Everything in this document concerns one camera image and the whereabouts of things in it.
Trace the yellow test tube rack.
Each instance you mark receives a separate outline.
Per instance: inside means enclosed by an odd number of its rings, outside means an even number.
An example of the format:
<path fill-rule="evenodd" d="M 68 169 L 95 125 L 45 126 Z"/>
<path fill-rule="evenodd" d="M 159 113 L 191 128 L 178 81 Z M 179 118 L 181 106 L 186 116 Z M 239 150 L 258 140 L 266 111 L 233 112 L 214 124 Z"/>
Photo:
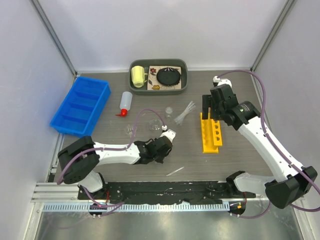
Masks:
<path fill-rule="evenodd" d="M 202 139 L 202 152 L 204 154 L 218 154 L 219 147 L 223 146 L 221 125 L 219 120 L 202 119 L 200 113 L 200 127 Z"/>

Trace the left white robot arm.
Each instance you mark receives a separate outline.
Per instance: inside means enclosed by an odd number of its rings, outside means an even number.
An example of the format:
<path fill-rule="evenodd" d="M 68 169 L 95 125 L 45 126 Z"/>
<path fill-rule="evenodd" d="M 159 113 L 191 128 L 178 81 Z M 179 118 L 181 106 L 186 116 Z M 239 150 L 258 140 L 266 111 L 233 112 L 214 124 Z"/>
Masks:
<path fill-rule="evenodd" d="M 85 136 L 58 153 L 61 174 L 57 184 L 78 184 L 86 188 L 93 198 L 100 200 L 107 192 L 96 166 L 106 164 L 146 165 L 163 163 L 173 148 L 175 132 L 165 131 L 160 137 L 147 141 L 135 141 L 129 145 L 111 145 L 94 142 Z"/>

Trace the glass test tube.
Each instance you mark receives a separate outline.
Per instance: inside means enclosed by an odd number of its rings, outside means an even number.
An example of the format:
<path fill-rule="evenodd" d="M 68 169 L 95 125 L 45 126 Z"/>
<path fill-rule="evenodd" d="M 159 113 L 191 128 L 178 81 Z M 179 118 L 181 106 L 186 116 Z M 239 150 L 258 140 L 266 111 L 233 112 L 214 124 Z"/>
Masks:
<path fill-rule="evenodd" d="M 173 174 L 175 174 L 175 173 L 183 170 L 184 168 L 185 168 L 185 167 L 183 166 L 183 167 L 180 167 L 180 168 L 178 168 L 178 169 L 176 169 L 176 170 L 173 170 L 172 172 L 166 174 L 166 177 L 172 176 Z"/>

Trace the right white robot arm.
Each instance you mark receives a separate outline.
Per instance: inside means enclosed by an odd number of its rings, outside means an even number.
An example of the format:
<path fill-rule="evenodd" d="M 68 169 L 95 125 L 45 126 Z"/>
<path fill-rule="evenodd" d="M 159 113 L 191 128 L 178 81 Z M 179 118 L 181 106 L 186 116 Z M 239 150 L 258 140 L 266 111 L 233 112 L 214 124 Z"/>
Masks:
<path fill-rule="evenodd" d="M 226 179 L 226 193 L 233 198 L 243 192 L 266 196 L 277 208 L 284 209 L 309 192 L 318 173 L 303 166 L 266 127 L 262 115 L 249 101 L 239 103 L 231 84 L 216 84 L 210 94 L 202 95 L 203 121 L 223 121 L 243 135 L 271 170 L 271 176 L 239 170 Z"/>

